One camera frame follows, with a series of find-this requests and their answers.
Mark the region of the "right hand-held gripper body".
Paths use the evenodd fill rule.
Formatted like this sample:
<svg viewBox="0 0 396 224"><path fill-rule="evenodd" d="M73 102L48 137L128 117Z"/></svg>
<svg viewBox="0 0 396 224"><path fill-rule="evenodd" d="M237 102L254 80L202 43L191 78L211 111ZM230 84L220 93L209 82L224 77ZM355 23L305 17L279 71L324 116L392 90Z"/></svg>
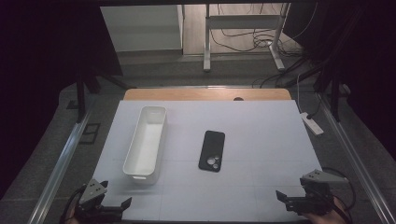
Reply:
<svg viewBox="0 0 396 224"><path fill-rule="evenodd" d="M284 195L284 204L288 211L301 214L315 214L323 216L332 211L333 194L330 184L347 184L346 177L314 170L300 178L304 189L304 197L289 197Z"/></svg>

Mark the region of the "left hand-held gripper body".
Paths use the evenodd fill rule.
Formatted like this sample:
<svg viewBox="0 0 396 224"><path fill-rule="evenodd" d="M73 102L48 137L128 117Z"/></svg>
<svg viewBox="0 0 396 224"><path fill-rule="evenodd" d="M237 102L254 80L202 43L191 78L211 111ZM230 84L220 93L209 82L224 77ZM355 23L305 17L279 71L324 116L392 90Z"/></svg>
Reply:
<svg viewBox="0 0 396 224"><path fill-rule="evenodd" d="M120 207L103 206L106 188L95 179L82 187L75 205L75 218L84 224L99 224L120 222L122 210Z"/></svg>

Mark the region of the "white plastic storage bin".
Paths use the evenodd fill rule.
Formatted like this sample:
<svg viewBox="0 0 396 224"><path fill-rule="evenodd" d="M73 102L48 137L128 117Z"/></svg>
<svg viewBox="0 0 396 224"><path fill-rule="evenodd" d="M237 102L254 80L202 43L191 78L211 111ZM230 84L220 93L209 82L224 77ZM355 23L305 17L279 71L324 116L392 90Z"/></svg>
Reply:
<svg viewBox="0 0 396 224"><path fill-rule="evenodd" d="M141 108L122 168L122 171L134 183L153 185L157 182L161 171L166 123L164 107L144 106Z"/></svg>

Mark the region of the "person's left hand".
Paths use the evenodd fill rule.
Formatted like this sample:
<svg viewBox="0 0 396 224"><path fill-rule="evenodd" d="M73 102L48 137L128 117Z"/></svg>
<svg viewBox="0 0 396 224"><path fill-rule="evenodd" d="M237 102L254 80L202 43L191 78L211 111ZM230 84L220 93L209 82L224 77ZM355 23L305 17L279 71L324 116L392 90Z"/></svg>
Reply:
<svg viewBox="0 0 396 224"><path fill-rule="evenodd" d="M74 216L75 210L71 209L67 214L66 218L64 219L63 224L79 224L78 220Z"/></svg>

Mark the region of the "person's right hand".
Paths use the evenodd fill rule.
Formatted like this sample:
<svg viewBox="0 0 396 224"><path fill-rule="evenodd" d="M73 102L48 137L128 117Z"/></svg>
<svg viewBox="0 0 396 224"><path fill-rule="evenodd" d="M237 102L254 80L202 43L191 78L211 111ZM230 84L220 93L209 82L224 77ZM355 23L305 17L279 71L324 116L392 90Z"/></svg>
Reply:
<svg viewBox="0 0 396 224"><path fill-rule="evenodd" d="M347 224L345 220L334 210L324 216L317 216L315 214L304 214L308 220L313 224Z"/></svg>

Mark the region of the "white table cover board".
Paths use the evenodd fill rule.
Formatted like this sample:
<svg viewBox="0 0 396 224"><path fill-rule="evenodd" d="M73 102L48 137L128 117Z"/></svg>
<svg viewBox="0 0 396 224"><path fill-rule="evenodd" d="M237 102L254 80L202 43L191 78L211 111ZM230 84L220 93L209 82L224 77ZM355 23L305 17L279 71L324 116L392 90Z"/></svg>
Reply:
<svg viewBox="0 0 396 224"><path fill-rule="evenodd" d="M159 180L136 185L123 171L145 101L120 102L94 171L106 205L132 198L123 216L154 221L296 221L276 191L300 196L320 164L300 113L288 101L162 101L167 112ZM205 132L225 133L218 173L198 167Z"/></svg>

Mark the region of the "white power strip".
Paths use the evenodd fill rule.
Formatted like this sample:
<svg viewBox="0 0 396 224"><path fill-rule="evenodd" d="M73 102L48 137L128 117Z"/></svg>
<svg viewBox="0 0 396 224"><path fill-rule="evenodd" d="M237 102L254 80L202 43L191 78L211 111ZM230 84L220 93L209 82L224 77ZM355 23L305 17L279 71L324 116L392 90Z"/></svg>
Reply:
<svg viewBox="0 0 396 224"><path fill-rule="evenodd" d="M318 126L318 124L308 117L306 112L301 114L301 118L305 126L312 132L313 135L322 135L324 131Z"/></svg>

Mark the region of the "black metal stand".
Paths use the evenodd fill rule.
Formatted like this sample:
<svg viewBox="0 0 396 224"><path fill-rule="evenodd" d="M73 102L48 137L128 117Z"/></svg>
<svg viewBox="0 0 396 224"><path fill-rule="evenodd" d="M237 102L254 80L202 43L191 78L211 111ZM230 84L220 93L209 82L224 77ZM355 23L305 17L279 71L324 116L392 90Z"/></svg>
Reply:
<svg viewBox="0 0 396 224"><path fill-rule="evenodd" d="M108 75L107 73L99 70L98 68L92 67L86 72L76 73L76 84L77 84L77 95L78 95L78 119L77 123L83 121L84 116L87 114L85 106L85 88L88 88L90 93L99 93L101 86L97 80L97 77L102 77L105 80L121 87L124 90L135 89L135 86L126 84L115 77Z"/></svg>
<svg viewBox="0 0 396 224"><path fill-rule="evenodd" d="M328 86L331 86L330 93L330 111L332 116L337 122L340 121L338 113L338 102L339 102L339 85L340 85L340 74L338 71L334 71L331 68L324 67L320 72L315 84L315 92L325 92Z"/></svg>

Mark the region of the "black curtain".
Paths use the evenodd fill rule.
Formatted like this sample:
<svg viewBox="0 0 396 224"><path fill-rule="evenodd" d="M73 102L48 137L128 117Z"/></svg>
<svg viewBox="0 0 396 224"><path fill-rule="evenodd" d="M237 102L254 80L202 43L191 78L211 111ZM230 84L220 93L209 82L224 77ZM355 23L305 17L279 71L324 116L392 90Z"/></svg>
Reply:
<svg viewBox="0 0 396 224"><path fill-rule="evenodd" d="M363 12L336 65L348 103L396 159L396 0L317 0L290 5L284 34L314 61L335 47L352 9Z"/></svg>
<svg viewBox="0 0 396 224"><path fill-rule="evenodd" d="M122 74L97 5L0 0L0 199L77 76Z"/></svg>

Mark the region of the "white cabinet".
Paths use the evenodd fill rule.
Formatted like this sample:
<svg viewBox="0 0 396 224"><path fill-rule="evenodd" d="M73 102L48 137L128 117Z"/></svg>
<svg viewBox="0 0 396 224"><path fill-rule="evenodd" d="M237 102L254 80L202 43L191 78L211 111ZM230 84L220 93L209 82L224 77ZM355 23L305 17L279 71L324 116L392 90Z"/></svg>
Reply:
<svg viewBox="0 0 396 224"><path fill-rule="evenodd" d="M100 7L116 52L181 50L181 5Z"/></svg>

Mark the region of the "aluminium floor rail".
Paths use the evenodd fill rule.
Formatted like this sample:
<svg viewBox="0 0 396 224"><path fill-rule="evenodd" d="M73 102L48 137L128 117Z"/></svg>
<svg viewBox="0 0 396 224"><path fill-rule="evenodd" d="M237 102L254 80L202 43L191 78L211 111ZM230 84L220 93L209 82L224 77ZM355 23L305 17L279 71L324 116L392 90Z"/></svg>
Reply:
<svg viewBox="0 0 396 224"><path fill-rule="evenodd" d="M319 93L316 94L317 98L321 101L321 108L330 122L332 129L338 138L346 156L353 167L355 174L357 175L361 185L363 186L371 204L374 207L379 219L382 224L396 224L396 216L390 211L388 202L382 194L379 186L375 183L373 177L369 174L367 168L363 164L361 157L359 156L356 148L352 144L347 132L345 131L342 124L337 121L330 110L330 103L328 100L321 96Z"/></svg>
<svg viewBox="0 0 396 224"><path fill-rule="evenodd" d="M62 183L64 174L74 155L79 139L82 136L90 115L91 112L87 111L86 114L79 120L79 122L74 125L72 132L70 133L64 148L52 170L52 173L49 176L49 180L47 181L47 184L35 205L35 209L28 220L28 224L44 223L44 220L50 210L50 206L54 200L56 192Z"/></svg>

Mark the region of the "white desk frame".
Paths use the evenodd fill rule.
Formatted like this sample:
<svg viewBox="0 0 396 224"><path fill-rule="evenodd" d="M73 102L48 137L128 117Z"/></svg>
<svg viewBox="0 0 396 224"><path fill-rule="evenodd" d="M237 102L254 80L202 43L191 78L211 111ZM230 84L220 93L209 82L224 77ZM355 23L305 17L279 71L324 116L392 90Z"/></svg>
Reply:
<svg viewBox="0 0 396 224"><path fill-rule="evenodd" d="M286 3L278 15L216 15L210 16L209 5L205 6L205 50L204 71L210 71L210 31L212 29L269 29L275 31L275 36L268 49L279 71L285 66L278 52L278 41L284 26L290 4Z"/></svg>

